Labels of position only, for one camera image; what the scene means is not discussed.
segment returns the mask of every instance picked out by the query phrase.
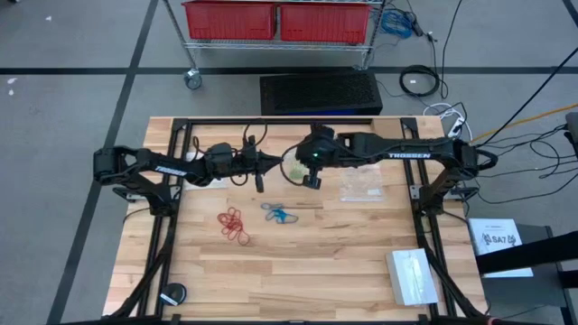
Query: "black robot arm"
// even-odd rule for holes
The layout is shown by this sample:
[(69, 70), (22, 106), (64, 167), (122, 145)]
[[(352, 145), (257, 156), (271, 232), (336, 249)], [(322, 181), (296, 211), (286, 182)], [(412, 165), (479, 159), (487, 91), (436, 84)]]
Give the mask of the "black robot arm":
[[(479, 156), (488, 162), (478, 165)], [(325, 167), (359, 167), (384, 159), (427, 159), (441, 163), (445, 169), (431, 184), (420, 189), (420, 206), (440, 213), (443, 196), (458, 181), (467, 181), (479, 171), (496, 165), (498, 156), (476, 149), (461, 140), (384, 139), (371, 133), (342, 133), (335, 136), (330, 127), (312, 125), (311, 133), (297, 145), (295, 158), (309, 169), (303, 186), (319, 189), (322, 180), (317, 173)]]
[(256, 189), (263, 192), (262, 175), (281, 162), (280, 157), (258, 152), (255, 137), (243, 141), (241, 150), (230, 144), (215, 144), (200, 159), (184, 162), (180, 159), (153, 153), (149, 149), (125, 146), (102, 148), (94, 153), (94, 179), (102, 185), (123, 185), (113, 191), (126, 200), (135, 195), (145, 197), (155, 216), (170, 216), (175, 210), (171, 187), (153, 183), (140, 172), (160, 172), (183, 177), (192, 185), (205, 187), (224, 177), (254, 174)]

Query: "red plastic bin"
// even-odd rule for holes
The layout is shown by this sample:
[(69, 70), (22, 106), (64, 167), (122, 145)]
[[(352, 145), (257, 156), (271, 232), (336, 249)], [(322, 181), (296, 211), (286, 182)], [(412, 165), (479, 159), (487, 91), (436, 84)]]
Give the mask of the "red plastic bin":
[(368, 5), (281, 5), (281, 40), (364, 43)]
[(193, 40), (272, 40), (275, 5), (193, 1), (183, 3)]

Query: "gray carpet floor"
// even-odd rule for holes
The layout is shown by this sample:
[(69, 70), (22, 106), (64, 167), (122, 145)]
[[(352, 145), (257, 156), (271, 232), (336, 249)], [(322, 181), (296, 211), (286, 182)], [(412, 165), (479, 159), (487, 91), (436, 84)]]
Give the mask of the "gray carpet floor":
[[(411, 1), (424, 30), (433, 32), (438, 40), (440, 65), (443, 42), (458, 1)], [(180, 2), (171, 2), (184, 28)], [(122, 113), (117, 102), (125, 108), (119, 97), (127, 98), (126, 109), (118, 116), (122, 118), (116, 119), (120, 122), (116, 140), (113, 137), (109, 141), (129, 146), (141, 145), (150, 116), (260, 115), (257, 74), (219, 74), (214, 70), (203, 76), (202, 88), (191, 92), (184, 87), (180, 73), (124, 70), (131, 63), (132, 68), (188, 67), (161, 3), (143, 40), (142, 57), (134, 55), (148, 4), (145, 0), (0, 3), (2, 325), (46, 323), (89, 195), (92, 153), (110, 135), (115, 112)], [(394, 4), (406, 9), (403, 0), (395, 0)], [(382, 46), (373, 66), (433, 64), (432, 48), (424, 38), (412, 37), (391, 45), (395, 42), (391, 35), (378, 36), (377, 44)], [(450, 95), (444, 101), (463, 102), (473, 134), (480, 135), (504, 123), (545, 80), (548, 68), (557, 66), (577, 45), (578, 27), (563, 0), (464, 0), (445, 64), (471, 69), (457, 69), (446, 75)], [(196, 53), (202, 68), (350, 67), (359, 64), (360, 59), (358, 53), (325, 51)], [(578, 57), (567, 65), (578, 67)], [(106, 69), (88, 75), (58, 68)], [(11, 73), (9, 69), (29, 70)], [(577, 102), (578, 74), (572, 71), (556, 76), (520, 117)], [(126, 81), (132, 81), (126, 78), (127, 72), (135, 79), (129, 82), (132, 87), (123, 91)], [(382, 115), (422, 114), (424, 105), (419, 101), (390, 96), (401, 94), (396, 73), (378, 74), (377, 78), (389, 92), (380, 89)], [(417, 88), (427, 86), (426, 80), (415, 79)], [(424, 101), (432, 104), (442, 100), (436, 94)], [(502, 136), (543, 133), (563, 122), (564, 114), (549, 116), (509, 129)], [(561, 134), (550, 138), (550, 143), (560, 149), (560, 154), (571, 152)], [(488, 174), (551, 163), (528, 148), (520, 148), (504, 155), (499, 166)], [(538, 175), (480, 179), (482, 196), (504, 200), (549, 192), (573, 176), (570, 172), (541, 180)], [(490, 205), (473, 198), (470, 217), (513, 218), (522, 224), (550, 226), (555, 235), (564, 234), (578, 228), (574, 201), (577, 190), (578, 181), (555, 195), (534, 200)], [(101, 315), (125, 212), (126, 204), (110, 188), (99, 193), (62, 321), (94, 320)], [(578, 264), (564, 263), (564, 268), (578, 268)], [(491, 313), (506, 316), (530, 307), (517, 302), (494, 303)], [(560, 311), (554, 307), (540, 308), (515, 320), (563, 323)]]

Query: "metal wire shelf cart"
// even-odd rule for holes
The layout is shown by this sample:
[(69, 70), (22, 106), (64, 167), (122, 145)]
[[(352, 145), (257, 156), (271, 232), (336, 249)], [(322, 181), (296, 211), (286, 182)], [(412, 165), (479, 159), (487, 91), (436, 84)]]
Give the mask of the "metal wire shelf cart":
[(251, 41), (251, 40), (190, 40), (187, 41), (182, 34), (181, 27), (176, 20), (169, 0), (163, 0), (164, 6), (171, 18), (172, 25), (179, 36), (182, 48), (191, 64), (191, 69), (184, 75), (184, 82), (187, 88), (195, 90), (202, 85), (197, 63), (191, 50), (198, 49), (229, 49), (229, 50), (299, 50), (299, 51), (356, 51), (361, 53), (361, 69), (367, 69), (369, 58), (375, 50), (374, 43), (378, 36), (378, 29), (381, 24), (381, 16), (386, 6), (387, 0), (249, 0), (253, 2), (277, 2), (277, 3), (307, 3), (307, 4), (365, 4), (378, 5), (378, 20), (372, 28), (368, 41), (364, 44), (348, 44), (337, 42), (283, 42), (272, 41)]

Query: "wooden table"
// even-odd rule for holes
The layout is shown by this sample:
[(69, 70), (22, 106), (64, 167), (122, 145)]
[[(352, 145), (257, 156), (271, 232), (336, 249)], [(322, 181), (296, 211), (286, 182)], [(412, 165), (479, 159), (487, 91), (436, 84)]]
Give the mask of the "wooden table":
[[(421, 138), (443, 136), (439, 117), (419, 116), (417, 122)], [(171, 125), (171, 117), (151, 118), (143, 147), (166, 153)], [(240, 148), (244, 127), (196, 125), (192, 134), (200, 138), (202, 149), (220, 142)], [(402, 136), (399, 117), (392, 116), (375, 117), (371, 125), (331, 127), (336, 133)], [(262, 132), (260, 125), (249, 131), (257, 139)], [(308, 125), (270, 125), (259, 149), (281, 155), (307, 134)], [(431, 181), (442, 169), (438, 162), (427, 162), (426, 167)], [(264, 178), (265, 193), (256, 192), (252, 179), (243, 187), (227, 180), (226, 189), (185, 191), (169, 283), (183, 283), (188, 297), (180, 306), (166, 307), (164, 317), (180, 313), (184, 320), (416, 320), (418, 314), (427, 314), (426, 306), (403, 307), (394, 301), (386, 253), (416, 248), (417, 243), (402, 161), (380, 162), (379, 169), (385, 196), (381, 202), (341, 202), (340, 169), (323, 170), (321, 190), (295, 187), (275, 168)], [(157, 173), (145, 175), (161, 180)], [(285, 225), (266, 221), (262, 202), (300, 207), (288, 210), (299, 221)], [(146, 202), (131, 204), (128, 212), (146, 206)], [(248, 246), (221, 235), (217, 215), (229, 207), (242, 211), (251, 236)], [(460, 203), (446, 202), (445, 209), (463, 215)], [(456, 218), (441, 215), (438, 219), (449, 273), (484, 312), (486, 302), (468, 229)], [(118, 308), (142, 276), (152, 224), (147, 212), (125, 223), (104, 314)], [(151, 293), (156, 293), (155, 286)], [(443, 312), (439, 284), (438, 297)], [(149, 302), (149, 314), (153, 308)]]

